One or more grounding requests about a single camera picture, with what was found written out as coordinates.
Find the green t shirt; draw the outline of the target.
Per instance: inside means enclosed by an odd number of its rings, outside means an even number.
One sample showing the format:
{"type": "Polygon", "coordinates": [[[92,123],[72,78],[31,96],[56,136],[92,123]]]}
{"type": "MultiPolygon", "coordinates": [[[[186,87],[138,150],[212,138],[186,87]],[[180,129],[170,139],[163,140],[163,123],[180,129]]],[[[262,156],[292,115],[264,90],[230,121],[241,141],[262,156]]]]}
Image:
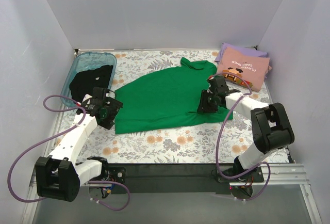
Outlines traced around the green t shirt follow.
{"type": "Polygon", "coordinates": [[[223,122],[226,108],[197,112],[201,92],[209,86],[207,79],[216,71],[211,62],[183,57],[180,66],[149,73],[117,89],[116,99],[123,107],[115,118],[115,133],[223,122]]]}

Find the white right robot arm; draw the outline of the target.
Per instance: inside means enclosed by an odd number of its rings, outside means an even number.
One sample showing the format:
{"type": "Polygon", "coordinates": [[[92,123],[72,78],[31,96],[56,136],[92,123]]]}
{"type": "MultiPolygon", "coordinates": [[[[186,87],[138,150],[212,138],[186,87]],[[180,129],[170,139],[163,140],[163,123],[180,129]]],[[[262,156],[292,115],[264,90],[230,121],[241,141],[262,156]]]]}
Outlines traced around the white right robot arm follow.
{"type": "Polygon", "coordinates": [[[235,158],[232,167],[222,171],[216,161],[220,177],[226,180],[242,178],[263,164],[269,155],[294,142],[293,129],[281,103],[263,103],[250,98],[251,92],[229,89],[223,73],[213,75],[207,81],[209,87],[202,90],[198,113],[216,113],[223,107],[228,115],[236,111],[252,125],[253,143],[235,158]]]}

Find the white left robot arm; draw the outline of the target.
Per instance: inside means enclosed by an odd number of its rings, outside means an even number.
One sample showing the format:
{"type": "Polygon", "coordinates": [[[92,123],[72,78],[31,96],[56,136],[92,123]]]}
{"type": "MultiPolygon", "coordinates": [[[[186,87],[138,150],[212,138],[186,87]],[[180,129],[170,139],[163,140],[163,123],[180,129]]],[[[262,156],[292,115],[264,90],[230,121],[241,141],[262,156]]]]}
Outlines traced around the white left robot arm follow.
{"type": "Polygon", "coordinates": [[[77,158],[91,133],[102,127],[110,130],[122,103],[114,91],[95,87],[78,104],[70,131],[47,156],[35,163],[37,194],[40,197],[72,202],[82,185],[92,179],[109,178],[108,162],[102,157],[89,157],[77,164],[77,158]]]}

